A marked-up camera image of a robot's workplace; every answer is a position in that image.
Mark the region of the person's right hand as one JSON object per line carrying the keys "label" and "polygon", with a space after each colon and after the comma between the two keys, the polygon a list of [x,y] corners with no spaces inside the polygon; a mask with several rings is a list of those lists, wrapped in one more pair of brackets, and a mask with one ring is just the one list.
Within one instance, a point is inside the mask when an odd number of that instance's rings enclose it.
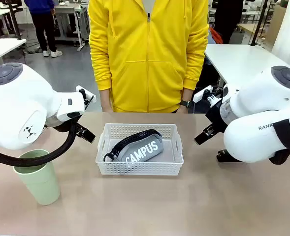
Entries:
{"label": "person's right hand", "polygon": [[100,90],[99,94],[100,94],[100,104],[101,104],[102,111],[106,113],[112,113],[113,108],[112,108],[112,104],[110,100],[110,95],[111,95],[110,89]]}

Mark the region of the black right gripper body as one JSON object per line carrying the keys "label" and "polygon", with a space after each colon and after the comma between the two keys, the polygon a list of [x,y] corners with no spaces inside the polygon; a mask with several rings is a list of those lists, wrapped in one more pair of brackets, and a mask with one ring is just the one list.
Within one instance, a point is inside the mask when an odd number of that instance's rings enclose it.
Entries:
{"label": "black right gripper body", "polygon": [[216,135],[219,132],[224,133],[227,128],[227,124],[224,122],[220,114],[221,105],[222,101],[218,101],[206,114],[206,117],[211,122],[211,124],[207,127],[207,133],[209,135]]}

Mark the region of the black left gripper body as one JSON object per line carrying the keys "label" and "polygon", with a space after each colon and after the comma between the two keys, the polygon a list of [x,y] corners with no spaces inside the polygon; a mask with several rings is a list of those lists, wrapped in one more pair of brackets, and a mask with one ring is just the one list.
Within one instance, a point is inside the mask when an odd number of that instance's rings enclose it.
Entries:
{"label": "black left gripper body", "polygon": [[76,132],[82,132],[85,127],[80,125],[78,123],[79,119],[81,118],[81,115],[71,118],[67,121],[60,121],[57,119],[56,116],[49,117],[45,122],[46,128],[54,128],[55,130],[59,132],[69,132],[72,128],[75,128]]}

